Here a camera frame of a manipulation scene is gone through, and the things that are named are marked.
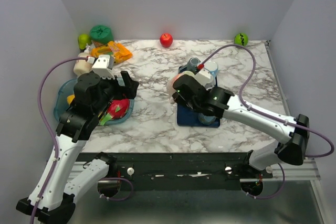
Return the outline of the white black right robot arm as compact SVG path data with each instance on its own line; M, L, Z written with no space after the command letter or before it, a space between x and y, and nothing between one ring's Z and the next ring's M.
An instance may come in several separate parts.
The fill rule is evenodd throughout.
M173 102L193 112L237 121L275 139L263 148L248 152L241 165L246 177L255 177L266 167L277 163L303 164L309 140L307 116L299 114L294 118L252 104L244 105L233 92L218 86L206 89L187 74L177 75L166 89Z

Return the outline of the blue butterfly mug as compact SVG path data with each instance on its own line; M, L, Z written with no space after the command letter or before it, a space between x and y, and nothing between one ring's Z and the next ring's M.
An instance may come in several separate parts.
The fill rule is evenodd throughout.
M215 116L207 116L202 113L198 114L198 120L203 125L213 125L219 122L218 118L216 118Z

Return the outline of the pink mug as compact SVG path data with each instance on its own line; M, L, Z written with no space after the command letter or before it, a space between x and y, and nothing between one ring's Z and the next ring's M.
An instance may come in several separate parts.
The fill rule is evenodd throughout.
M173 79L171 79L166 87L169 95L170 104L180 104L186 106L184 95L186 94L188 76L184 73L179 73Z

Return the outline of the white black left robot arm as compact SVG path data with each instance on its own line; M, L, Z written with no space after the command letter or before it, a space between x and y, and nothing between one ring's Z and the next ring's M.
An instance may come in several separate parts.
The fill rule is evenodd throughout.
M34 191L19 200L16 209L41 223L67 223L77 201L101 179L122 180L117 159L98 154L89 167L70 183L67 182L73 165L114 100L134 99L139 83L122 71L123 84L116 76L103 79L94 72L81 75L74 86L74 99L60 116L51 132L54 148Z

